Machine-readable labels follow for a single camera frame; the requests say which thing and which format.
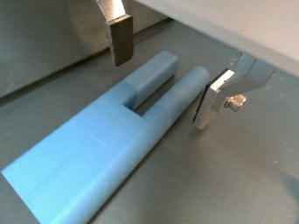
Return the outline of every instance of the gray wall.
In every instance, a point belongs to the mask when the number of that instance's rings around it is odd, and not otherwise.
[[[132,0],[135,32],[165,16]],[[104,17],[93,0],[0,2],[0,97],[108,47]]]

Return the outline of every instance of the blue foam block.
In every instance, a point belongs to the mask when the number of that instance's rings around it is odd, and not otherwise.
[[[157,54],[1,171],[40,223],[85,223],[209,81],[195,67],[143,116],[175,73]]]

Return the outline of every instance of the screw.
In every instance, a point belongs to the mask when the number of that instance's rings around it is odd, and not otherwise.
[[[229,108],[232,111],[239,112],[245,101],[247,97],[243,94],[237,94],[227,99],[224,108]]]

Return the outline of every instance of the blue plastic block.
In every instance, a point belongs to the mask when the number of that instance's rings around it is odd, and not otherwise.
[[[40,223],[85,223],[185,110],[209,76],[195,67],[143,116],[133,109],[175,73],[157,54],[2,170]]]

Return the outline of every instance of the gray tabletop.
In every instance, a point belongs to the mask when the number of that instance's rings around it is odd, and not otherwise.
[[[113,67],[108,52],[0,101],[0,169],[161,50],[179,56],[176,78],[195,65],[211,76],[239,52],[177,22],[135,37],[135,57]],[[140,107],[143,113],[175,79]],[[195,100],[89,223],[299,223],[299,80],[276,72],[199,131]],[[0,223],[36,223],[0,177]]]

